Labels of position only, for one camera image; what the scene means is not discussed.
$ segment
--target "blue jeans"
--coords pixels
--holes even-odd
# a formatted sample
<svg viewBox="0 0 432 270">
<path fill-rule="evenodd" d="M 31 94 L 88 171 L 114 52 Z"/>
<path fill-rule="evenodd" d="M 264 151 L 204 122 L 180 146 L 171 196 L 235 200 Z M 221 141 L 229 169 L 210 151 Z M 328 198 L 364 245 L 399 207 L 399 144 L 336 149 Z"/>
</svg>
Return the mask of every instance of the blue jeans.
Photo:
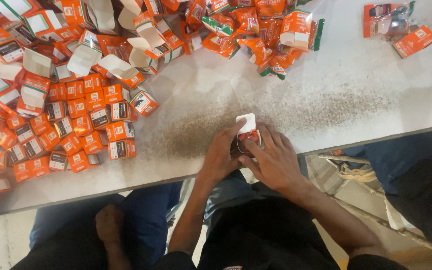
<svg viewBox="0 0 432 270">
<path fill-rule="evenodd" d="M 126 198 L 120 194 L 81 200 L 38 209 L 29 247 L 44 243 L 58 230 L 78 221 L 94 219 L 107 205 L 124 212 L 124 230 L 131 230 L 136 239 L 154 250 L 154 264 L 166 251 L 168 224 L 166 215 L 180 200 L 183 182 L 174 182 L 132 191 Z"/>
</svg>

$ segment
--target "orange cardboard box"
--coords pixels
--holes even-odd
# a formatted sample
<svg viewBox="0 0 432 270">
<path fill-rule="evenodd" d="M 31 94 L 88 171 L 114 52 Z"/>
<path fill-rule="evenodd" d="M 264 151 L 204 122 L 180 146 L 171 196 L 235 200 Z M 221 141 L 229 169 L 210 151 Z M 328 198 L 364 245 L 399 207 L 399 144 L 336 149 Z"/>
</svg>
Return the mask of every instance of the orange cardboard box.
<svg viewBox="0 0 432 270">
<path fill-rule="evenodd" d="M 396 41 L 393 48 L 401 58 L 407 58 L 432 44 L 432 31 L 425 25 Z"/>
<path fill-rule="evenodd" d="M 0 27 L 0 61 L 5 64 L 23 59 L 23 46 L 10 33 Z"/>
<path fill-rule="evenodd" d="M 124 121 L 107 125 L 106 132 L 110 142 L 135 138 L 135 128 L 133 124 Z"/>
<path fill-rule="evenodd" d="M 61 120 L 68 115 L 68 103 L 64 101 L 47 103 L 45 112 L 49 121 Z"/>
<path fill-rule="evenodd" d="M 129 91 L 126 90 L 121 84 L 107 86 L 103 89 L 104 101 L 106 104 L 116 103 L 120 101 L 130 101 L 131 97 Z"/>
<path fill-rule="evenodd" d="M 111 104 L 111 121 L 138 121 L 138 113 L 135 108 L 129 105 L 128 101 L 121 101 Z"/>
<path fill-rule="evenodd" d="M 69 134 L 64 140 L 62 140 L 61 145 L 69 156 L 73 156 L 77 152 L 83 150 L 81 139 L 74 133 Z"/>
<path fill-rule="evenodd" d="M 109 143 L 109 159 L 122 160 L 134 158 L 136 156 L 136 146 L 133 140 L 121 140 Z"/>
<path fill-rule="evenodd" d="M 43 144 L 38 137 L 34 137 L 28 142 L 23 143 L 22 147 L 24 148 L 26 156 L 28 156 L 29 160 L 33 160 L 45 153 Z"/>
<path fill-rule="evenodd" d="M 99 73 L 87 75 L 83 80 L 85 94 L 102 91 L 104 87 L 110 85 L 109 80 Z"/>
<path fill-rule="evenodd" d="M 85 136 L 94 130 L 91 118 L 87 114 L 74 119 L 72 121 L 72 126 L 74 128 L 74 133 L 80 137 Z"/>
<path fill-rule="evenodd" d="M 78 98 L 75 100 L 68 101 L 69 115 L 72 119 L 84 116 L 88 113 L 88 107 L 86 105 L 86 99 Z"/>
<path fill-rule="evenodd" d="M 89 116 L 95 130 L 106 130 L 106 126 L 111 123 L 111 114 L 107 107 L 92 111 Z"/>
<path fill-rule="evenodd" d="M 86 169 L 93 169 L 99 166 L 98 155 L 87 155 L 81 151 L 69 157 L 69 164 L 73 173 L 79 173 Z"/>
<path fill-rule="evenodd" d="M 26 161 L 14 166 L 16 181 L 23 182 L 33 178 L 33 168 L 31 165 L 33 165 L 33 162 Z"/>
<path fill-rule="evenodd" d="M 85 97 L 85 83 L 83 81 L 70 82 L 66 84 L 68 100 L 83 99 Z"/>
<path fill-rule="evenodd" d="M 90 154 L 101 154 L 104 151 L 108 150 L 108 135 L 104 132 L 92 132 L 82 139 L 82 143 L 84 144 L 84 152 L 87 155 Z"/>
<path fill-rule="evenodd" d="M 50 101 L 65 101 L 68 90 L 66 89 L 66 83 L 52 84 L 49 87 L 49 100 Z"/>
<path fill-rule="evenodd" d="M 150 116 L 157 108 L 159 108 L 159 104 L 154 100 L 154 98 L 143 90 L 134 95 L 130 104 L 142 116 Z"/>
<path fill-rule="evenodd" d="M 53 151 L 49 156 L 49 168 L 55 171 L 67 171 L 70 169 L 68 158 L 66 153 Z"/>
<path fill-rule="evenodd" d="M 73 129 L 73 125 L 71 124 L 71 119 L 68 116 L 56 121 L 54 123 L 54 128 L 56 129 L 57 135 L 61 139 L 75 132 Z"/>
<path fill-rule="evenodd" d="M 88 103 L 89 111 L 94 111 L 106 106 L 106 102 L 104 102 L 103 91 L 86 94 L 86 101 Z"/>
<path fill-rule="evenodd" d="M 61 143 L 61 139 L 58 136 L 58 133 L 53 127 L 48 128 L 46 132 L 44 132 L 39 139 L 43 144 L 43 147 L 46 151 L 52 151 L 58 144 Z"/>
<path fill-rule="evenodd" d="M 51 123 L 45 113 L 38 117 L 34 117 L 29 121 L 29 123 L 31 124 L 36 136 L 39 136 L 52 128 Z"/>
<path fill-rule="evenodd" d="M 31 162 L 31 167 L 33 167 L 32 175 L 34 177 L 49 175 L 51 173 L 49 160 L 49 156 L 44 156 L 33 161 L 29 161 Z"/>
<path fill-rule="evenodd" d="M 8 127 L 10 129 L 16 129 L 26 124 L 26 120 L 22 116 L 18 115 L 16 117 L 9 118 L 8 120 L 6 120 L 6 123 L 8 124 Z"/>
</svg>

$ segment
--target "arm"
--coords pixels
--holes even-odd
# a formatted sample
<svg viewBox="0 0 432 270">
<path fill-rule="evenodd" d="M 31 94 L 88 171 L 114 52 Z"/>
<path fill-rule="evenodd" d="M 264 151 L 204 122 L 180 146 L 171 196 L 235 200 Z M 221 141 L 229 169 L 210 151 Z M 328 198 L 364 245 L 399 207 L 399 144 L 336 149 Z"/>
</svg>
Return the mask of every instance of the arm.
<svg viewBox="0 0 432 270">
<path fill-rule="evenodd" d="M 121 247 L 123 213 L 108 205 L 96 215 L 96 230 L 107 253 L 109 270 L 130 270 L 131 263 Z"/>
<path fill-rule="evenodd" d="M 350 258 L 361 254 L 385 255 L 381 241 L 366 225 L 301 174 L 296 152 L 285 135 L 263 124 L 259 131 L 264 150 L 248 139 L 243 141 L 259 165 L 247 156 L 239 158 L 258 180 L 309 211 Z"/>
<path fill-rule="evenodd" d="M 196 175 L 188 204 L 174 229 L 168 253 L 183 251 L 193 255 L 201 235 L 209 195 L 223 178 L 241 167 L 238 159 L 231 158 L 230 150 L 233 138 L 245 123 L 246 119 L 242 119 L 232 128 L 220 131 L 211 142 L 204 165 Z"/>
</svg>

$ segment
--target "white table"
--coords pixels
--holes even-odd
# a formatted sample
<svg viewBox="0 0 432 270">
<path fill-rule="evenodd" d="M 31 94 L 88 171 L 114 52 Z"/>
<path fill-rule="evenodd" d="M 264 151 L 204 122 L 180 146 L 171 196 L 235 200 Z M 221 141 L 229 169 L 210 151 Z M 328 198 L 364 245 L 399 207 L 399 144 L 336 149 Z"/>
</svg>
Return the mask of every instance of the white table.
<svg viewBox="0 0 432 270">
<path fill-rule="evenodd" d="M 230 61 L 206 49 L 178 58 L 143 84 L 161 107 L 134 124 L 136 158 L 105 154 L 97 169 L 18 184 L 0 214 L 194 175 L 215 132 L 248 113 L 285 133 L 299 153 L 432 129 L 432 45 L 400 59 L 385 37 L 364 39 L 369 3 L 302 6 L 326 19 L 321 50 L 295 62 L 285 81 L 260 77 L 242 52 Z M 432 30 L 432 1 L 418 0 L 413 18 Z"/>
</svg>

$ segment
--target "black shirt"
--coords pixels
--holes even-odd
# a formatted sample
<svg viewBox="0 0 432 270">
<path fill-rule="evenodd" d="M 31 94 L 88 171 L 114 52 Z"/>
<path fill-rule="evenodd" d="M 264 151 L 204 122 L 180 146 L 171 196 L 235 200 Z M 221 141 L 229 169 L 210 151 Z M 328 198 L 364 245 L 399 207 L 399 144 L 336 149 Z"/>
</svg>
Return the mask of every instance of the black shirt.
<svg viewBox="0 0 432 270">
<path fill-rule="evenodd" d="M 310 214 L 289 200 L 253 200 L 220 209 L 215 215 L 219 219 L 204 244 L 198 269 L 339 269 Z M 196 269 L 184 252 L 167 254 L 154 268 Z M 349 262 L 348 269 L 406 268 L 384 257 L 360 255 Z"/>
</svg>

